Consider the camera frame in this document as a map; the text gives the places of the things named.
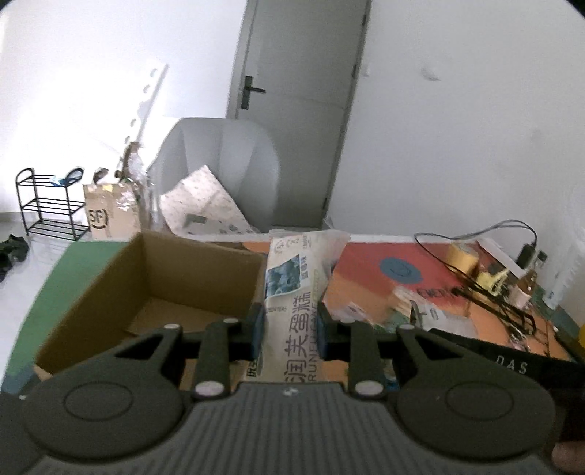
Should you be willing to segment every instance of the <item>yellow tape roll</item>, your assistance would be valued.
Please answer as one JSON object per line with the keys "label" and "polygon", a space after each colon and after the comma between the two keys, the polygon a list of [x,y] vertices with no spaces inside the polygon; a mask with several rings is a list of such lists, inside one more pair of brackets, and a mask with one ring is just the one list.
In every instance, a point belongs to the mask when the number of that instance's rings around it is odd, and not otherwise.
{"label": "yellow tape roll", "polygon": [[452,242],[447,250],[445,262],[466,275],[471,275],[479,261],[479,254],[467,244]]}

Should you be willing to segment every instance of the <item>green table surface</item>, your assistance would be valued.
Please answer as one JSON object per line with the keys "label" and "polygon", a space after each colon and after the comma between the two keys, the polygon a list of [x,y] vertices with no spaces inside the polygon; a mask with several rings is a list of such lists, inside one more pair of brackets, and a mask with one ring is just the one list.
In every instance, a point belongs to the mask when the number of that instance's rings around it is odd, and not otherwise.
{"label": "green table surface", "polygon": [[39,291],[13,347],[2,391],[17,392],[32,374],[35,354],[69,307],[125,242],[72,243]]}

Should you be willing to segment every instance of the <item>door handle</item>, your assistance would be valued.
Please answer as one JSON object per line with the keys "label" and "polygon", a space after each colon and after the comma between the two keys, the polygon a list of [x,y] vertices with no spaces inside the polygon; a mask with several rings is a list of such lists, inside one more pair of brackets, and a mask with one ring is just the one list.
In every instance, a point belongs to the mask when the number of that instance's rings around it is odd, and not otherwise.
{"label": "door handle", "polygon": [[240,105],[240,109],[249,109],[250,108],[250,93],[251,92],[258,92],[259,94],[265,94],[266,89],[262,89],[259,87],[253,87],[252,81],[254,78],[252,76],[246,76],[244,79],[244,89],[242,90],[242,103]]}

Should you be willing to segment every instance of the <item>black cable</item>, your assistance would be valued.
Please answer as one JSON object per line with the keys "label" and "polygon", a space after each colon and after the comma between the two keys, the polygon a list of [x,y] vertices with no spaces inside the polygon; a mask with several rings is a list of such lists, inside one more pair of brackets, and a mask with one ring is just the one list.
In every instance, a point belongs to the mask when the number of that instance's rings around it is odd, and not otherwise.
{"label": "black cable", "polygon": [[498,305],[500,311],[496,311],[495,309],[493,309],[493,312],[492,312],[498,319],[504,321],[507,324],[511,323],[512,325],[515,325],[513,323],[512,319],[510,318],[509,312],[511,312],[511,313],[515,314],[515,316],[517,316],[521,319],[523,327],[525,326],[526,320],[528,319],[533,326],[533,330],[532,331],[528,330],[528,333],[529,333],[529,335],[533,335],[534,333],[536,333],[536,324],[534,322],[532,315],[527,314],[526,312],[524,312],[522,310],[519,310],[518,308],[516,308],[513,305],[506,302],[501,297],[496,298],[495,296],[491,295],[483,287],[478,285],[473,279],[469,278],[467,276],[467,274],[465,274],[464,272],[457,269],[457,267],[452,266],[451,264],[448,264],[447,262],[442,260],[439,256],[437,256],[430,249],[428,249],[426,246],[424,246],[423,243],[421,243],[421,241],[419,240],[419,238],[421,236],[429,236],[429,237],[435,237],[435,238],[440,237],[442,239],[447,239],[450,241],[458,241],[458,240],[471,239],[472,237],[474,238],[474,237],[480,236],[482,234],[485,234],[485,233],[492,231],[492,230],[495,230],[495,229],[505,229],[505,228],[529,229],[534,234],[533,245],[536,245],[536,243],[538,241],[538,236],[536,234],[536,231],[534,231],[534,229],[532,227],[530,227],[528,224],[526,224],[524,221],[520,221],[518,219],[506,219],[504,221],[500,221],[499,223],[496,223],[493,226],[490,226],[489,228],[485,228],[485,229],[482,229],[482,230],[477,231],[477,232],[468,233],[468,234],[464,234],[464,235],[460,235],[460,236],[454,236],[454,237],[445,236],[445,235],[441,235],[441,234],[437,234],[437,233],[416,233],[414,235],[414,240],[421,248],[424,249],[425,252],[427,252],[430,256],[432,256],[434,259],[436,259],[441,264],[443,264],[447,269],[451,270],[452,272],[455,272],[456,274],[459,274],[461,279],[465,282],[466,287],[468,287],[472,291],[475,291],[475,292],[482,294],[483,296],[488,298],[493,304]]}
{"label": "black cable", "polygon": [[434,234],[434,233],[417,233],[415,234],[415,238],[417,236],[434,236],[436,238],[444,238],[444,239],[449,239],[451,241],[461,241],[464,239],[471,239],[476,238],[478,236],[481,236],[482,234],[485,234],[489,231],[493,231],[495,229],[506,229],[506,228],[517,228],[517,229],[527,229],[529,231],[532,232],[532,234],[534,235],[534,241],[532,242],[532,245],[536,247],[536,245],[538,244],[538,235],[536,234],[536,231],[529,226],[528,224],[526,224],[524,221],[520,221],[519,219],[505,219],[503,221],[500,221],[499,223],[496,223],[492,226],[489,226],[488,228],[482,229],[480,231],[475,231],[473,233],[467,233],[467,234],[462,234],[460,236],[444,236],[441,234]]}

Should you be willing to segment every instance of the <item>yellow clip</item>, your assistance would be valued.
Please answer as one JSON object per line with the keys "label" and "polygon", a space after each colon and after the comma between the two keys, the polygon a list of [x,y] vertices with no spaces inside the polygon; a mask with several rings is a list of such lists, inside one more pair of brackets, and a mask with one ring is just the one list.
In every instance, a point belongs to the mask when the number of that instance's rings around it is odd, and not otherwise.
{"label": "yellow clip", "polygon": [[508,272],[510,272],[508,269],[504,269],[493,276],[489,272],[481,272],[476,278],[476,283],[496,297],[502,291]]}

